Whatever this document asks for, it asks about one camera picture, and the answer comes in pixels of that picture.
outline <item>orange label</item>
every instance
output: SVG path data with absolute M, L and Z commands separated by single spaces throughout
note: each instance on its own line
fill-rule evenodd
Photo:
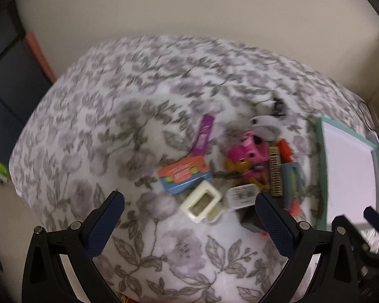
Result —
M 198 172 L 208 172 L 209 166 L 206 164 L 203 156 L 193 156 L 183 158 L 182 160 L 166 166 L 158 171 L 160 178 L 171 176 L 175 183 L 188 180 L 191 176 L 191 168 L 196 167 Z

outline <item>metal screw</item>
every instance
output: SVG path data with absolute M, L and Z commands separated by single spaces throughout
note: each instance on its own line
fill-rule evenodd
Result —
M 71 225 L 70 225 L 70 228 L 72 230 L 78 230 L 80 229 L 80 227 L 82 226 L 82 223 L 79 222 L 79 221 L 74 221 Z
M 342 226 L 338 226 L 338 227 L 337 227 L 337 232 L 338 232 L 339 234 L 344 235 L 346 231 L 345 231 L 345 229 L 344 229 Z
M 361 269 L 361 275 L 365 277 L 368 274 L 368 268 L 366 266 L 363 266 Z
M 299 226 L 301 229 L 303 230 L 309 230 L 310 229 L 310 224 L 308 224 L 307 222 L 305 221 L 302 221 L 299 223 Z
M 42 230 L 43 228 L 40 225 L 38 225 L 34 228 L 34 234 L 38 235 L 42 232 Z

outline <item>beige wall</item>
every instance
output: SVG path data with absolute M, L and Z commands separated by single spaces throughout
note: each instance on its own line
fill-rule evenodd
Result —
M 60 75 L 96 42 L 143 34 L 242 41 L 308 64 L 369 98 L 379 17 L 366 0 L 17 0 Z

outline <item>purple stick pack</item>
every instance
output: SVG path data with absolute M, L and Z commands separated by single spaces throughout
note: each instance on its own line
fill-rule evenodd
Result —
M 198 135 L 192 146 L 191 156 L 204 156 L 208 148 L 208 141 L 210 133 L 212 132 L 214 117 L 211 115 L 204 115 L 199 126 Z

